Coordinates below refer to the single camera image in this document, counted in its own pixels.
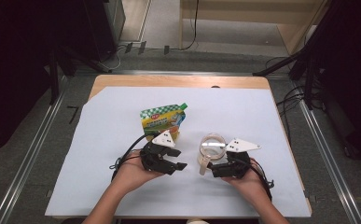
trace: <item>wooden table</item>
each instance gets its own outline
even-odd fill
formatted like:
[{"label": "wooden table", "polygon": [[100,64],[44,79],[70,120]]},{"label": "wooden table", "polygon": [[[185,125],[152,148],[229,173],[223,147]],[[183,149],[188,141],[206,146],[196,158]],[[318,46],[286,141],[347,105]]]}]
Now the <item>wooden table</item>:
[{"label": "wooden table", "polygon": [[[172,95],[160,98],[166,92]],[[176,141],[176,148],[182,151],[176,160],[188,166],[127,195],[116,212],[117,218],[256,217],[251,205],[227,183],[214,179],[211,174],[199,175],[198,145],[208,132],[220,133],[228,141],[231,137],[257,140],[263,148],[249,154],[260,161],[268,179],[274,176],[272,195],[279,211],[287,217],[311,215],[266,78],[100,75],[92,87],[89,102],[83,107],[46,216],[86,216],[109,184],[112,171],[108,166],[122,156],[122,149],[128,148],[132,139],[140,136],[140,109],[168,102],[184,103],[180,102],[183,100],[188,109]],[[212,122],[222,115],[226,118]],[[217,205],[211,203],[217,193],[220,197],[215,203],[221,204],[219,211],[216,211]]]},{"label": "wooden table", "polygon": [[[195,19],[197,0],[180,0],[179,46],[183,19]],[[198,20],[276,23],[289,54],[321,17],[326,0],[200,0]]]},{"label": "wooden table", "polygon": [[128,87],[197,87],[237,89],[270,89],[264,77],[198,77],[198,76],[160,76],[160,75],[100,75],[95,79],[90,98],[107,86]]}]

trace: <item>white paper sheet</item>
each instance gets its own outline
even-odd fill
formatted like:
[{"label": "white paper sheet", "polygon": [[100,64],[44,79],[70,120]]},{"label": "white paper sheet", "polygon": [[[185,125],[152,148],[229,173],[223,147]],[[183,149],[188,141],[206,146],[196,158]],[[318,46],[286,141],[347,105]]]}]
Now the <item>white paper sheet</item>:
[{"label": "white paper sheet", "polygon": [[[269,90],[108,87],[83,108],[46,216],[87,216],[110,183],[108,167],[143,134],[141,110],[187,103],[176,141],[183,171],[154,179],[128,194],[118,217],[257,217],[220,178],[199,175],[199,143],[208,133],[262,146],[250,151],[264,168],[273,203],[286,217],[309,217],[297,167]],[[146,140],[136,148],[143,147]]]}]

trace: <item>hand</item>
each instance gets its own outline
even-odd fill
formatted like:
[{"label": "hand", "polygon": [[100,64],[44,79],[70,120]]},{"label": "hand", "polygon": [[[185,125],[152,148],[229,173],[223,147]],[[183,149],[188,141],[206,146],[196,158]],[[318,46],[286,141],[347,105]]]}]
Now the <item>hand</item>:
[{"label": "hand", "polygon": [[[250,158],[252,166],[259,171],[256,161]],[[223,180],[235,187],[242,196],[253,205],[256,211],[266,224],[287,224],[287,220],[282,214],[273,206],[267,192],[262,186],[258,175],[249,169],[242,179],[234,177],[222,177]]]},{"label": "hand", "polygon": [[90,215],[84,220],[84,224],[111,223],[119,202],[127,193],[138,189],[145,182],[163,175],[145,170],[139,156],[140,150],[134,151],[127,157],[131,159],[122,163],[116,177],[92,209]]},{"label": "hand", "polygon": [[162,176],[162,173],[147,171],[143,167],[142,160],[139,157],[140,150],[135,150],[127,158],[132,158],[122,163],[116,177],[110,186],[116,186],[124,195],[140,188],[145,182],[156,177]]},{"label": "hand", "polygon": [[[259,170],[257,163],[253,158],[250,159],[250,162],[256,170]],[[249,169],[242,179],[237,179],[235,177],[222,177],[222,179],[235,187],[251,204],[254,204],[256,200],[268,198],[261,180],[252,169]]]}]

